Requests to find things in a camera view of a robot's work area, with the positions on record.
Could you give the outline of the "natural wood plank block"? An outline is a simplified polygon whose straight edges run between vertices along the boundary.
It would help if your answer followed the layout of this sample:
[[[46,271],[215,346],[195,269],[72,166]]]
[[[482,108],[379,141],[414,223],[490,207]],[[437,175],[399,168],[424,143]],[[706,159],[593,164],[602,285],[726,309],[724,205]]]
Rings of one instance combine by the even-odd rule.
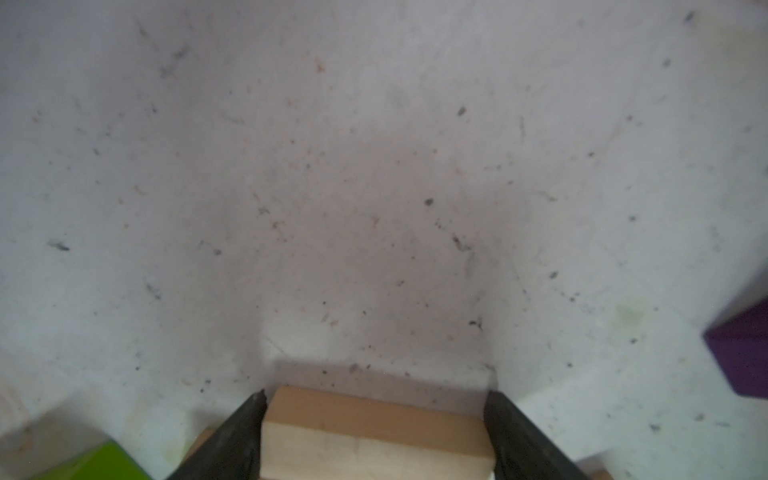
[[[261,425],[262,479],[489,479],[481,419],[293,386]]]
[[[189,449],[185,453],[182,463],[186,462],[191,456],[194,455],[194,453],[203,445],[205,444],[208,439],[216,432],[216,429],[213,427],[207,427],[205,428],[193,441],[193,443],[190,445]]]
[[[590,479],[591,480],[614,480],[612,475],[608,471],[606,471],[606,470],[601,470],[601,471],[593,473],[590,476]]]

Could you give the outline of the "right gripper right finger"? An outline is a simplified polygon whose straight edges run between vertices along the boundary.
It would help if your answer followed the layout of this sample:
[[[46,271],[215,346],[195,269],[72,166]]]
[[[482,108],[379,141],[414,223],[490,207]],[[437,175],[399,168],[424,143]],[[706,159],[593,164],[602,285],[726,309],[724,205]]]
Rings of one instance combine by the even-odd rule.
[[[483,422],[496,457],[496,479],[588,479],[504,393],[488,393]]]

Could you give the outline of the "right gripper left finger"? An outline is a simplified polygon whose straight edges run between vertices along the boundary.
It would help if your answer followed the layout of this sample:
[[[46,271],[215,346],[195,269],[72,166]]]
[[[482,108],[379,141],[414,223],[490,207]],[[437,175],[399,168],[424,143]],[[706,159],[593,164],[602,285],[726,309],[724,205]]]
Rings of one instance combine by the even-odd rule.
[[[267,406],[264,390],[252,394],[168,479],[258,479]]]

